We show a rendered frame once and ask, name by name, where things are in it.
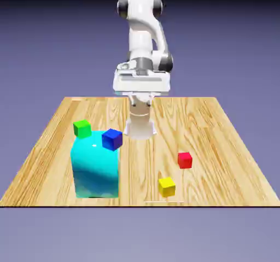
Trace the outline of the large cyan box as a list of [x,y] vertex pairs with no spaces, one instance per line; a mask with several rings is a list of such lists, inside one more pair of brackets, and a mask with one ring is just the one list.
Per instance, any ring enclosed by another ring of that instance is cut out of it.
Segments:
[[76,138],[71,149],[74,187],[78,198],[119,196],[119,151],[102,146],[104,131]]

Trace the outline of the small green cube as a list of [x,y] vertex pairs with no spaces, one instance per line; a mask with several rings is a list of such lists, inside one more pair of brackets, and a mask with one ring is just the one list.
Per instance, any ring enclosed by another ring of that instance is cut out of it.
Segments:
[[91,125],[86,119],[75,121],[73,123],[73,128],[74,134],[78,138],[87,138],[92,134]]

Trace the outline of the small blue cube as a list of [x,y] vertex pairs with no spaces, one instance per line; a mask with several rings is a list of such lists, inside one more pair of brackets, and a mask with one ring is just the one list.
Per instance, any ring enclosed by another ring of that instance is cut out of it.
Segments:
[[102,134],[102,146],[111,151],[117,150],[123,144],[123,133],[109,129]]

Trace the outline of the small red cube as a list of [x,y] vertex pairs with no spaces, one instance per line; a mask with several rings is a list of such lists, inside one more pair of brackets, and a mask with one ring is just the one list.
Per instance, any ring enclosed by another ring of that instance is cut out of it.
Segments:
[[180,169],[192,168],[193,157],[189,152],[178,153],[178,165]]

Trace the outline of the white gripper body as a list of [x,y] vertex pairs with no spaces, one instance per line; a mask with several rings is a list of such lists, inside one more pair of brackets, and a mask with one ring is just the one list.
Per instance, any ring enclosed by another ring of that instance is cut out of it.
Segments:
[[151,93],[166,95],[171,88],[170,74],[148,71],[147,75],[137,75],[136,70],[115,70],[113,90],[117,94]]

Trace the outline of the small yellow cube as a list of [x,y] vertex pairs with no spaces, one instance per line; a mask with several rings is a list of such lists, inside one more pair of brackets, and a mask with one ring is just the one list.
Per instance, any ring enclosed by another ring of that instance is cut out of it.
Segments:
[[158,188],[162,197],[175,196],[176,184],[171,177],[160,178],[158,180]]

